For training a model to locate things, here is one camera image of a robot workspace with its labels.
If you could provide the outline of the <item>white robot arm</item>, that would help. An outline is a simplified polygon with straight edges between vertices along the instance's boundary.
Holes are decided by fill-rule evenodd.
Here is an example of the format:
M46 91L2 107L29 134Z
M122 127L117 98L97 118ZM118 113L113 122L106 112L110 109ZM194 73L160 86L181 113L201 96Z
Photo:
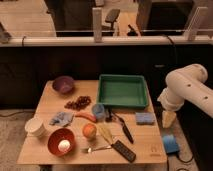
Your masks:
M213 118L213 89L205 85L208 72L201 64L191 64L169 72L166 87L157 101L163 107L162 126L169 128L176 119L176 112L189 101Z

